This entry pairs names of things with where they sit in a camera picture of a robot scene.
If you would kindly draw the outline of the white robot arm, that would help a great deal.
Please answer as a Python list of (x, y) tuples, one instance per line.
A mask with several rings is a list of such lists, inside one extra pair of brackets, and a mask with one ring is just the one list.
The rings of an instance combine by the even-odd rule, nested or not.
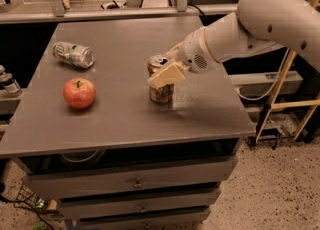
[(169, 61), (148, 79), (175, 84), (233, 58), (287, 47), (315, 66), (320, 60), (320, 12), (305, 0), (239, 0), (237, 10), (190, 33), (170, 49)]

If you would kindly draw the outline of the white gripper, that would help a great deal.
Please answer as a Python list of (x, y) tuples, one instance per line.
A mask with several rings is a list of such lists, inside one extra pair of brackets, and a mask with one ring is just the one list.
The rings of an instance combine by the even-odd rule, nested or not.
[(216, 69), (219, 64), (210, 54), (204, 31), (205, 28), (202, 27), (190, 33), (181, 44), (178, 43), (169, 49), (166, 55), (172, 60), (180, 59), (182, 62), (174, 61), (164, 65), (148, 79), (147, 83), (153, 88), (161, 88), (181, 82), (186, 78), (188, 66), (191, 72), (198, 74)]

